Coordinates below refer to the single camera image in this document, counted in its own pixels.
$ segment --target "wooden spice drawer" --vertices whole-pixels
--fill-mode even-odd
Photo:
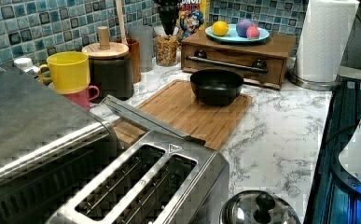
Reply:
[[[296,38],[292,35],[271,35],[265,44],[224,45],[211,40],[204,32],[198,32],[182,41],[181,68],[186,72],[219,68],[243,76],[244,82],[280,90],[286,73],[287,59],[294,48]],[[238,67],[195,62],[187,59],[197,50],[206,53],[206,59],[251,67],[255,60],[267,64],[268,73],[254,73]]]

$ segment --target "paper towel holder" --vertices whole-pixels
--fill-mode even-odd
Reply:
[[[288,80],[296,86],[312,91],[334,91],[340,87],[342,77],[337,74],[332,82],[314,82],[297,76],[297,59],[294,67],[288,69]]]

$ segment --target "jar of food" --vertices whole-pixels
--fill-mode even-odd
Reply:
[[[173,66],[177,64],[177,36],[157,36],[157,65]]]

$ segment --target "lemon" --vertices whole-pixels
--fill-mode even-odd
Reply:
[[[224,21],[217,21],[213,23],[212,31],[214,35],[226,35],[229,31],[229,25]]]

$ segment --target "yellow mug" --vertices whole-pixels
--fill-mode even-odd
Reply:
[[[56,53],[47,58],[48,64],[40,66],[40,82],[52,80],[59,93],[82,91],[90,84],[90,65],[88,55],[82,52],[68,51]],[[50,77],[43,77],[42,68],[48,68]]]

